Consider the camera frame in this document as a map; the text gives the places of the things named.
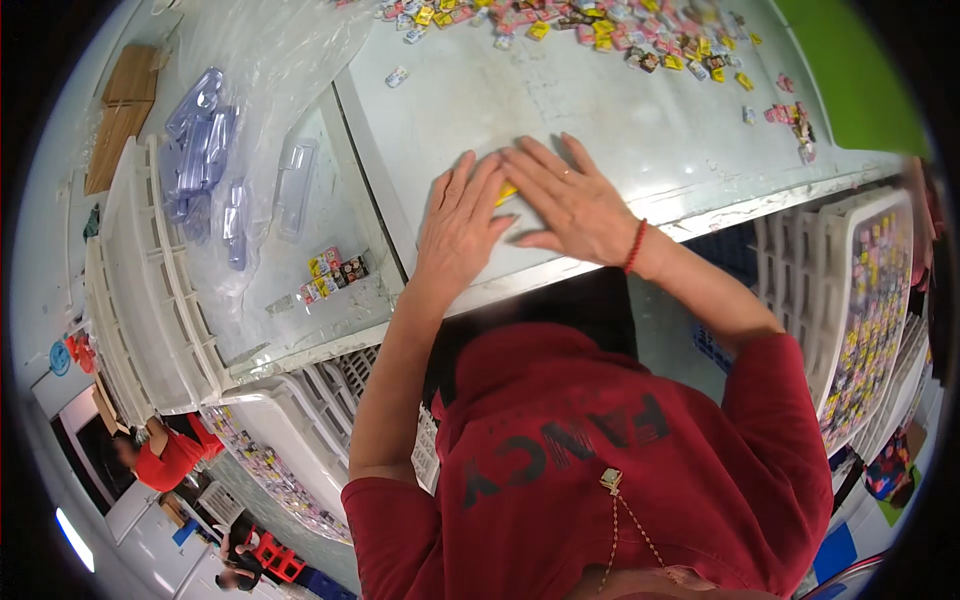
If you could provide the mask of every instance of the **finger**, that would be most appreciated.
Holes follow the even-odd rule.
[[[556,200],[559,200],[568,191],[567,186],[562,181],[547,171],[543,165],[533,160],[527,153],[516,148],[504,148],[502,152],[507,162],[523,171],[540,189]]]
[[[529,135],[520,138],[520,148],[563,183],[571,183],[576,178],[581,177],[579,173],[570,168],[570,165],[566,164],[565,160],[550,152],[546,146]]]
[[[444,191],[444,202],[441,204],[440,210],[453,210],[460,204],[460,199],[464,195],[464,187],[467,185],[467,174],[473,168],[473,162],[476,161],[476,158],[477,155],[473,150],[467,150],[457,161],[457,166],[453,168],[453,177]]]
[[[543,191],[535,181],[517,169],[513,163],[507,161],[501,167],[507,181],[516,186],[524,200],[536,210],[547,225],[553,227],[564,216],[564,210],[549,194]]]
[[[450,179],[452,178],[453,172],[447,169],[434,180],[433,189],[430,191],[430,212],[440,210],[441,204],[444,203],[444,192],[446,187],[450,185]]]
[[[481,227],[490,222],[490,219],[493,218],[496,202],[500,200],[500,188],[503,187],[505,180],[506,177],[501,169],[496,169],[487,177],[483,189],[477,194],[476,205],[470,215],[472,222],[480,224]]]
[[[503,232],[510,228],[511,225],[516,223],[516,220],[519,217],[497,217],[490,221],[490,229],[488,230],[488,240],[490,241],[491,248],[493,244],[496,244],[496,241],[500,239],[500,236],[503,235]]]
[[[597,170],[596,165],[593,164],[593,159],[590,158],[590,155],[587,153],[587,149],[584,148],[584,145],[580,143],[579,139],[566,132],[561,133],[561,139],[564,141],[566,147],[570,150],[570,153],[573,155],[573,159],[577,161],[577,167],[580,169],[581,173],[584,175],[600,174],[600,171]]]
[[[484,189],[486,189],[490,175],[492,175],[499,166],[500,154],[494,152],[486,155],[484,159],[480,161],[480,164],[477,165],[477,168],[473,170],[473,175],[470,177],[467,189],[464,190],[464,197],[460,201],[460,209],[468,219],[471,218],[471,215],[475,211],[477,201],[480,199]]]
[[[532,231],[514,242],[514,246],[521,248],[543,248],[557,254],[564,253],[564,245],[553,231]]]

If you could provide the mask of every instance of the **woman's right hand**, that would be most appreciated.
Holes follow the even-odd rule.
[[[516,245],[624,267],[640,221],[597,170],[583,144],[566,133],[562,140],[576,168],[529,135],[520,138],[521,150],[502,150],[504,175],[550,227],[548,231],[527,233]],[[653,248],[662,243],[660,238],[669,240],[656,228],[648,227],[635,263],[635,271],[646,279],[660,270],[660,252]]]

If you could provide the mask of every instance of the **bracelet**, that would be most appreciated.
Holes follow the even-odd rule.
[[[634,241],[634,246],[630,248],[630,255],[627,256],[627,266],[623,268],[623,272],[627,275],[630,274],[630,271],[634,269],[634,263],[636,262],[636,255],[640,252],[640,244],[643,243],[643,234],[647,232],[647,220],[644,219],[640,221],[640,229],[636,232],[636,240]]]

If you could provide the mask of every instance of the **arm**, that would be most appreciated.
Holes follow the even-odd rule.
[[[150,434],[150,451],[159,456],[163,453],[163,449],[167,447],[167,440],[169,439],[166,425],[161,423],[157,417],[150,417],[147,419],[147,433]]]
[[[350,439],[350,480],[385,477],[417,484],[410,455],[417,437],[426,363],[444,312],[490,260],[493,244],[513,222],[494,219],[503,174],[499,155],[467,152],[434,183],[417,269],[400,294]]]
[[[505,148],[504,174],[550,227],[517,242],[601,265],[623,267],[640,227],[583,145],[564,134],[573,170],[531,137]],[[676,298],[737,354],[756,337],[782,333],[777,318],[739,281],[648,226],[634,272]]]

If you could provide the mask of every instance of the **woman's left hand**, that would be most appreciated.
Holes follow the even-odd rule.
[[[493,244],[515,219],[493,218],[504,181],[500,155],[488,155],[470,176],[475,161],[476,154],[468,151],[434,181],[417,269],[407,284],[443,311],[480,275]]]

